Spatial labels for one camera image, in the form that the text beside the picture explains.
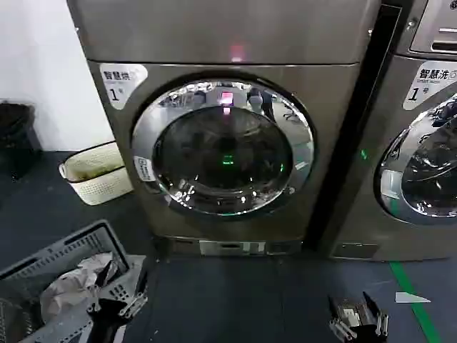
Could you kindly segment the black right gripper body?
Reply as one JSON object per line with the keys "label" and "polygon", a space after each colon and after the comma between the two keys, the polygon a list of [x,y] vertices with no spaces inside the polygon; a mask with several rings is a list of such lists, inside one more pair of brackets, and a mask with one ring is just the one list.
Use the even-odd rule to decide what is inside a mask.
{"label": "black right gripper body", "polygon": [[351,340],[356,343],[376,343],[379,342],[378,325],[377,324],[362,324],[358,326],[350,326]]}

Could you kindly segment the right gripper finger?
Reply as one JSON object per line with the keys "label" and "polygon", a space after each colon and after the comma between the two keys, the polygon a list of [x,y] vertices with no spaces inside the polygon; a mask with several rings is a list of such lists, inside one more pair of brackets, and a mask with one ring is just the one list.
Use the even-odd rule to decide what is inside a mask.
{"label": "right gripper finger", "polygon": [[331,320],[329,327],[333,334],[339,340],[356,340],[357,333],[355,333],[339,316],[337,306],[332,297],[328,296],[328,307],[331,313]]}
{"label": "right gripper finger", "polygon": [[378,338],[387,338],[388,337],[388,315],[380,310],[377,303],[368,295],[368,293],[363,292],[363,297],[365,303],[371,315],[374,319],[375,331],[374,334]]}

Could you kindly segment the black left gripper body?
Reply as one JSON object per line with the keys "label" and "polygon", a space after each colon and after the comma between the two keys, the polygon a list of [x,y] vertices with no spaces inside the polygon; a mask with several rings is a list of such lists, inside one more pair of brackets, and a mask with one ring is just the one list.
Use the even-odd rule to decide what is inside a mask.
{"label": "black left gripper body", "polygon": [[88,343],[113,343],[116,333],[125,325],[125,318],[119,312],[125,302],[113,299],[100,299],[98,309],[90,310],[89,316],[93,323]]}

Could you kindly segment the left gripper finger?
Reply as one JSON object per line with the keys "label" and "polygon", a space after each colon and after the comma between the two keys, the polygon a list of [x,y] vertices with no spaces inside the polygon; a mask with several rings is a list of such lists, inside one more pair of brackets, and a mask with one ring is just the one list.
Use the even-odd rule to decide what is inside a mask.
{"label": "left gripper finger", "polygon": [[97,275],[92,286],[89,287],[89,306],[86,310],[90,317],[100,317],[106,314],[109,309],[109,300],[100,297],[100,291],[103,288],[106,279],[111,270],[112,263],[109,262]]}
{"label": "left gripper finger", "polygon": [[147,284],[148,284],[148,271],[143,267],[139,273],[139,278],[136,283],[135,293],[126,306],[124,306],[118,313],[120,318],[134,318],[147,303]]}

